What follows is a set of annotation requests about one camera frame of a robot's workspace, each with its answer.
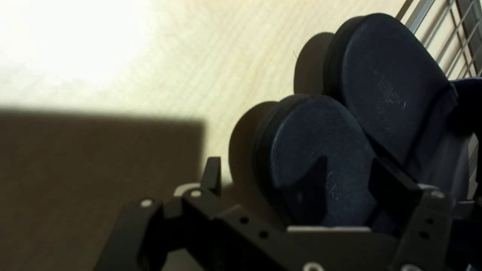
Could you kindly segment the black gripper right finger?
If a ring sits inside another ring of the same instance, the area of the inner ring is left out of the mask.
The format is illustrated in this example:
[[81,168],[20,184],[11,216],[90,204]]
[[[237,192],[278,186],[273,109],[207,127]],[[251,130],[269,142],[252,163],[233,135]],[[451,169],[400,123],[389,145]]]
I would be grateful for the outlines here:
[[373,162],[370,192],[397,226],[404,226],[410,220],[424,195],[404,171],[386,159]]

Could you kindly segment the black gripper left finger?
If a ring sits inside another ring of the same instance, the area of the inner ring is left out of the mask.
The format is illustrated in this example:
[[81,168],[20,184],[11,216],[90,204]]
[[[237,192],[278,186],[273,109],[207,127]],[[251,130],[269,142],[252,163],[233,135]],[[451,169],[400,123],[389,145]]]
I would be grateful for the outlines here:
[[215,195],[222,193],[222,159],[210,157],[207,160],[201,187]]

